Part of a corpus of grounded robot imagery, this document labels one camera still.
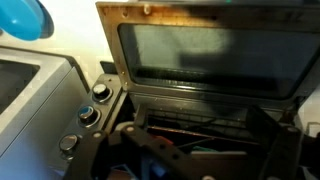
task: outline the oven door glass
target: oven door glass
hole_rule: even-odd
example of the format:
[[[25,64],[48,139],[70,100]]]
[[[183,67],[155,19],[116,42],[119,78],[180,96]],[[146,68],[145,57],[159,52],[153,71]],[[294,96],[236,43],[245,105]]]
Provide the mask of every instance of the oven door glass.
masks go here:
[[[268,99],[293,95],[315,62],[318,34],[121,24],[137,84]]]

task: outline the oven knob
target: oven knob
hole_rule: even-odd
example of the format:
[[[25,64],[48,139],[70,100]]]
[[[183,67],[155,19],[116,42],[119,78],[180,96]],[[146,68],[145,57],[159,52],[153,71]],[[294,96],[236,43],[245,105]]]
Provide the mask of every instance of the oven knob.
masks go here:
[[[78,112],[79,125],[84,127],[90,127],[98,122],[100,118],[100,112],[94,109],[92,106],[84,106]]]
[[[74,134],[66,135],[60,140],[60,151],[65,157],[72,157],[79,140],[79,137]]]
[[[97,84],[92,89],[94,98],[101,102],[108,100],[112,95],[112,90],[105,84]]]

